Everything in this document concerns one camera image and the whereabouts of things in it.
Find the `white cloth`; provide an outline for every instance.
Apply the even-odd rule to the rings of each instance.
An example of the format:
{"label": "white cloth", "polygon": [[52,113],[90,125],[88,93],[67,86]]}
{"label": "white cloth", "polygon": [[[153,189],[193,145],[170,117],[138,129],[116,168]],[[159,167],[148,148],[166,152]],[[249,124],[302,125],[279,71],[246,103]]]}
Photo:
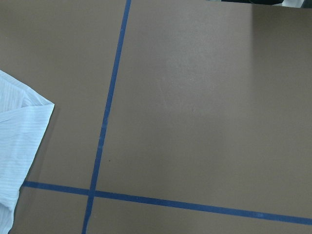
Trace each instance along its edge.
{"label": "white cloth", "polygon": [[19,189],[53,108],[53,103],[0,70],[0,234],[12,228]]}

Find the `blue tape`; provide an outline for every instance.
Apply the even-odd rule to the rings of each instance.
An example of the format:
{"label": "blue tape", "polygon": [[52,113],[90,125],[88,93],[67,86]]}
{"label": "blue tape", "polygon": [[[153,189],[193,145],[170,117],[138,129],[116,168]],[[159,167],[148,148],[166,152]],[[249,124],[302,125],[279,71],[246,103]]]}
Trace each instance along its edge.
{"label": "blue tape", "polygon": [[79,195],[88,195],[89,193],[88,189],[79,189],[79,188],[60,186],[60,185],[55,185],[55,184],[38,183],[38,182],[32,182],[32,181],[24,181],[22,186],[36,188],[36,189],[58,191],[58,192],[70,193],[70,194],[79,194]]}
{"label": "blue tape", "polygon": [[86,207],[86,212],[85,212],[83,226],[82,226],[82,234],[86,234],[87,232],[88,223],[89,223],[89,219],[90,219],[90,215],[92,211],[93,200],[94,200],[95,190],[96,190],[97,181],[98,181],[98,171],[99,171],[99,167],[101,163],[103,145],[104,145],[106,130],[107,130],[108,117],[109,117],[109,113],[111,110],[111,105],[112,105],[112,100],[113,100],[113,95],[114,95],[115,83],[116,83],[116,78],[117,78],[117,73],[118,73],[123,40],[124,40],[124,36],[126,32],[130,4],[131,4],[131,0],[127,0],[126,5],[125,5],[125,10],[123,13],[120,34],[119,34],[119,39],[118,39],[118,45],[117,45],[117,51],[116,51],[116,56],[115,56],[115,61],[114,61],[114,66],[113,66],[113,71],[112,71],[111,83],[109,85],[106,106],[105,106],[105,111],[104,111],[104,117],[103,117],[103,122],[102,122],[102,128],[101,128],[101,132],[100,132],[100,136],[98,140],[97,154],[96,154],[96,159],[94,162],[91,185],[90,185],[90,190],[88,194],[87,207]]}
{"label": "blue tape", "polygon": [[101,191],[96,191],[95,196],[102,197],[102,198],[115,199],[115,200],[122,200],[122,201],[131,201],[131,202],[158,205],[158,206],[181,208],[181,209],[194,210],[194,211],[204,211],[204,212],[217,213],[217,214],[223,214],[223,215],[234,215],[234,216],[241,216],[241,217],[248,217],[248,218],[258,218],[258,219],[266,219],[266,220],[272,220],[272,221],[312,225],[311,218],[302,218],[302,217],[287,216],[287,215],[280,215],[280,214],[260,213],[260,212],[245,211],[245,210],[224,208],[224,207],[218,207],[218,206],[207,206],[207,205],[193,204],[193,203],[180,202],[180,201],[162,200],[162,199],[156,199],[156,198],[150,198],[150,197],[115,194],[115,193],[101,192]]}

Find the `fabric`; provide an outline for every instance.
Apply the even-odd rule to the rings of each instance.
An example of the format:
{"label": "fabric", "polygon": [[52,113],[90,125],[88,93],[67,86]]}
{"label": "fabric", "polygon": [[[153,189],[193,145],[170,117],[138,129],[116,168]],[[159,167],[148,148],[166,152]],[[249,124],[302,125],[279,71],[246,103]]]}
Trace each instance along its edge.
{"label": "fabric", "polygon": [[0,71],[0,234],[12,228],[19,189],[53,108],[53,103]]}

